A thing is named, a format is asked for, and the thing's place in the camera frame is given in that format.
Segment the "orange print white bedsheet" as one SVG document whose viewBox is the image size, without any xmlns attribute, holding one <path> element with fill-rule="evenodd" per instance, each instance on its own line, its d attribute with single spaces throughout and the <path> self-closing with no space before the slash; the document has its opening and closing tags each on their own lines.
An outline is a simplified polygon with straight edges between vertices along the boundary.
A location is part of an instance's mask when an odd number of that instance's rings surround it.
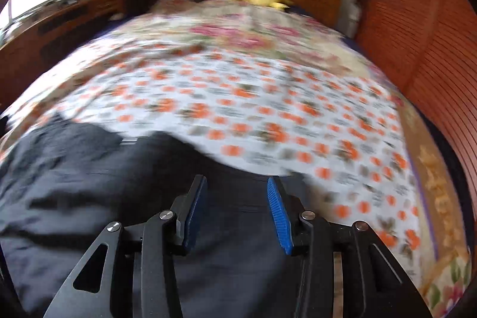
<svg viewBox="0 0 477 318">
<path fill-rule="evenodd" d="M 240 170 L 297 172 L 329 220 L 369 223 L 411 280 L 424 280 L 416 178 L 391 93 L 231 49 L 98 40 L 12 107 L 7 155 L 54 113 L 132 140 L 164 131 Z"/>
</svg>

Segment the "wooden louvered wardrobe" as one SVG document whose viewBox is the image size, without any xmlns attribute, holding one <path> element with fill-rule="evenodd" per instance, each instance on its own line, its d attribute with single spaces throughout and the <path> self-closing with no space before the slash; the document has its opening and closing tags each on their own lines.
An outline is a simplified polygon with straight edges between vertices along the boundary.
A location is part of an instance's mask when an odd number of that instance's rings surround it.
<svg viewBox="0 0 477 318">
<path fill-rule="evenodd" d="M 369 0 L 359 45 L 476 180 L 476 13 L 468 0 Z"/>
</svg>

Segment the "wooden desk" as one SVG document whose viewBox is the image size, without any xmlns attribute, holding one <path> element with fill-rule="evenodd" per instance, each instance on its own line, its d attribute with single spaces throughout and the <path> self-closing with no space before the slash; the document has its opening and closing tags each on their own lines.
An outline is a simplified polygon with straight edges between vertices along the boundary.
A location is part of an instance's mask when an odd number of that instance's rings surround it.
<svg viewBox="0 0 477 318">
<path fill-rule="evenodd" d="M 92 39 L 122 11 L 123 0 L 82 0 L 44 17 L 1 46 L 1 109 L 41 74 Z"/>
</svg>

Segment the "black trousers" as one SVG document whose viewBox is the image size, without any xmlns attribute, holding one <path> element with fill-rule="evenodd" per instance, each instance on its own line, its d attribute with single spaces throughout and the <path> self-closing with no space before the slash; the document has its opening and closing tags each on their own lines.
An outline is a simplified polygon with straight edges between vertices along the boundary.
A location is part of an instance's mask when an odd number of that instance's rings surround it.
<svg viewBox="0 0 477 318">
<path fill-rule="evenodd" d="M 267 183 L 280 178 L 311 210 L 301 174 L 249 173 L 164 132 L 127 140 L 60 115 L 1 164 L 1 315 L 47 317 L 109 223 L 146 222 L 198 174 L 208 183 L 200 229 L 190 252 L 174 258 L 181 317 L 295 317 L 301 261 L 279 244 Z"/>
</svg>

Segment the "floral beige blanket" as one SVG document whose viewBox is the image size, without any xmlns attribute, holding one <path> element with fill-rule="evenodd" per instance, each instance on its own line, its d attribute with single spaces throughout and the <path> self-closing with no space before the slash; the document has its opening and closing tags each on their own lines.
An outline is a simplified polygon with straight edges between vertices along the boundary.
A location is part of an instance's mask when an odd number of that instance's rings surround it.
<svg viewBox="0 0 477 318">
<path fill-rule="evenodd" d="M 462 210 L 429 126 L 417 110 L 343 36 L 299 11 L 241 1 L 160 0 L 152 8 L 159 42 L 257 54 L 337 76 L 368 77 L 391 93 L 416 178 L 424 280 L 419 290 L 434 317 L 447 317 L 470 283 L 470 243 Z"/>
</svg>

